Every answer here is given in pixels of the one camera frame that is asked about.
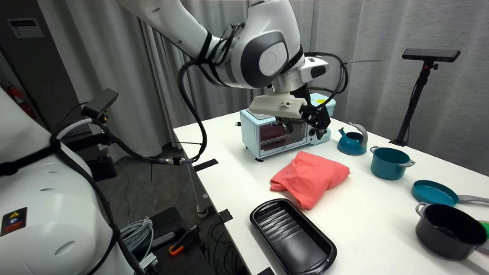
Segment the white curtain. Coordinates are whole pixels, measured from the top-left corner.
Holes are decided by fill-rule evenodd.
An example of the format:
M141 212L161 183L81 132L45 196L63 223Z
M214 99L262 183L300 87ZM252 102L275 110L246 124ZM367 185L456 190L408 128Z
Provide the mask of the white curtain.
M115 0L40 0L75 89L90 95L119 89L113 107L118 133L149 153L171 141L168 128L193 122L176 89L184 55ZM459 49L440 63L411 122L410 145L489 174L489 2L486 0L291 0L304 51L324 51L349 61L350 86L338 96L335 116L396 138L422 63L402 60L407 47ZM245 0L184 0L214 35L246 17ZM315 86L335 86L329 77ZM202 118L245 109L260 92L190 78Z

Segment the black tray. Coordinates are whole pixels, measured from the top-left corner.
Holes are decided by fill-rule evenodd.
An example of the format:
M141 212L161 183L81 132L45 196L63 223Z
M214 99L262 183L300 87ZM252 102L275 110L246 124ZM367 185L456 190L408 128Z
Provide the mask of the black tray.
M333 264L335 243L292 202L265 202L249 219L289 275L323 274Z

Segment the red cloth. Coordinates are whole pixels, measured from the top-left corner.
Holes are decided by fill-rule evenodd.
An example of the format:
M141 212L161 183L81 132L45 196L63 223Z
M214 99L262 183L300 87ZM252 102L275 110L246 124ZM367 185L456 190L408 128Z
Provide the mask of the red cloth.
M271 190L289 191L303 209L311 209L327 190L343 183L349 174L350 168L340 162L300 151L272 177Z

